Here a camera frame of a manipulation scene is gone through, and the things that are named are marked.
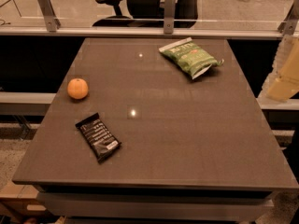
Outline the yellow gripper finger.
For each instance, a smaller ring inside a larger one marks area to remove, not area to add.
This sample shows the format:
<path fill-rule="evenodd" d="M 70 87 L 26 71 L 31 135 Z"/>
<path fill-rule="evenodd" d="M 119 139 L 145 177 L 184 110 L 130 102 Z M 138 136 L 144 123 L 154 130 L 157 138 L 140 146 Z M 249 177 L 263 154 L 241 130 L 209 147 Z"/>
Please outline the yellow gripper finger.
<path fill-rule="evenodd" d="M 283 39 L 274 60 L 276 73 L 266 95 L 287 101 L 299 92 L 299 39 Z"/>

